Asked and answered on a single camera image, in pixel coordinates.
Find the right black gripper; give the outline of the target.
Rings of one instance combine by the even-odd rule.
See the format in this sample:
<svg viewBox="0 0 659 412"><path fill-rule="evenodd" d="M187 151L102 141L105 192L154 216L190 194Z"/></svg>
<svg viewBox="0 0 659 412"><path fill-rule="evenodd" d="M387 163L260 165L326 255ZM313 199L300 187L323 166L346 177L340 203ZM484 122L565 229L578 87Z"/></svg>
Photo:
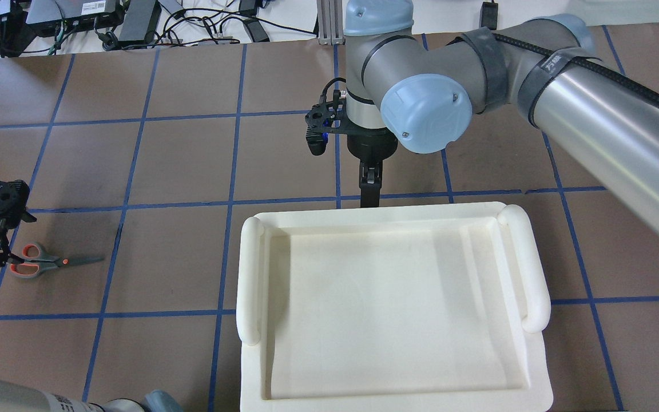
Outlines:
<svg viewBox="0 0 659 412"><path fill-rule="evenodd" d="M350 154L359 159L359 206L377 208L381 199L383 161L398 148L398 139L390 131L376 135L350 134L346 138Z"/></svg>

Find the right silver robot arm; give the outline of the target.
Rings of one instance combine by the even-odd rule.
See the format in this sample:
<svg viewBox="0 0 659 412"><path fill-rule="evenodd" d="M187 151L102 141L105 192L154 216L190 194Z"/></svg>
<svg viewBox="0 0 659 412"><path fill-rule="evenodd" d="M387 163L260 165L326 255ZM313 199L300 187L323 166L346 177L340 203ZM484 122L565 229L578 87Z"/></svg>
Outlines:
<svg viewBox="0 0 659 412"><path fill-rule="evenodd" d="M659 234L659 93L601 65L580 18L481 27L427 50L413 12L410 1L347 3L353 123L426 154L459 139L474 114L512 105Z"/></svg>

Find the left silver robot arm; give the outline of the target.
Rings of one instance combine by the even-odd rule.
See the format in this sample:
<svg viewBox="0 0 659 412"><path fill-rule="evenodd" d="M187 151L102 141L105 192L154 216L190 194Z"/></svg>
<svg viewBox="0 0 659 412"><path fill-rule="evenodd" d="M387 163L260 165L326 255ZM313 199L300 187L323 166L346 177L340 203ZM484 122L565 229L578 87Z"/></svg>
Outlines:
<svg viewBox="0 0 659 412"><path fill-rule="evenodd" d="M0 181L0 268L21 279L34 279L45 271L71 268L100 261L97 256L53 256L38 243L24 245L21 255L11 251L8 232L21 222L33 223L26 203L30 188L23 180ZM170 394L154 390L141 401L125 397L103 404L41 391L0 380L0 411L180 411Z"/></svg>

